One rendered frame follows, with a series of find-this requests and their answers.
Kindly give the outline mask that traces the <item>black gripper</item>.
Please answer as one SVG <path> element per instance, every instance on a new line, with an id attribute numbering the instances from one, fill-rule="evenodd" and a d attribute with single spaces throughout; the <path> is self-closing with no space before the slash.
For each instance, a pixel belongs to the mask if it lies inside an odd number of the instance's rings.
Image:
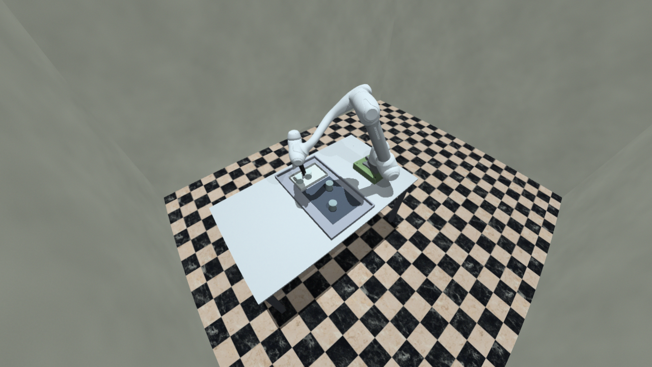
<path id="1" fill-rule="evenodd" d="M 299 167 L 300 167 L 300 170 L 301 170 L 301 172 L 302 172 L 302 179 L 304 179 L 304 178 L 305 178 L 305 173 L 307 173 L 307 172 L 305 171 L 304 164 L 300 165 Z M 292 169 L 293 169 L 293 170 L 296 169 L 296 167 L 295 167 L 294 164 L 292 164 Z"/>

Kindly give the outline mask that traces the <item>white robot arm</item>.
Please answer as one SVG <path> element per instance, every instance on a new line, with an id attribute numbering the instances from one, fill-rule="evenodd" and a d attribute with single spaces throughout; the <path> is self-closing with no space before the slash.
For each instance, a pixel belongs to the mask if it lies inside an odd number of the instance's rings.
<path id="1" fill-rule="evenodd" d="M 370 155 L 365 156 L 367 161 L 364 161 L 363 165 L 372 170 L 373 174 L 378 174 L 379 172 L 385 180 L 396 180 L 400 176 L 400 167 L 394 155 L 390 153 L 389 143 L 385 140 L 384 132 L 379 122 L 380 107 L 375 98 L 372 97 L 372 89 L 367 84 L 357 86 L 345 94 L 328 114 L 325 115 L 311 139 L 307 142 L 302 143 L 298 130 L 291 130 L 287 134 L 290 161 L 296 166 L 304 164 L 310 149 L 323 136 L 323 133 L 333 119 L 347 111 L 351 111 L 351 109 L 356 111 L 360 122 L 365 125 L 373 145 Z"/>

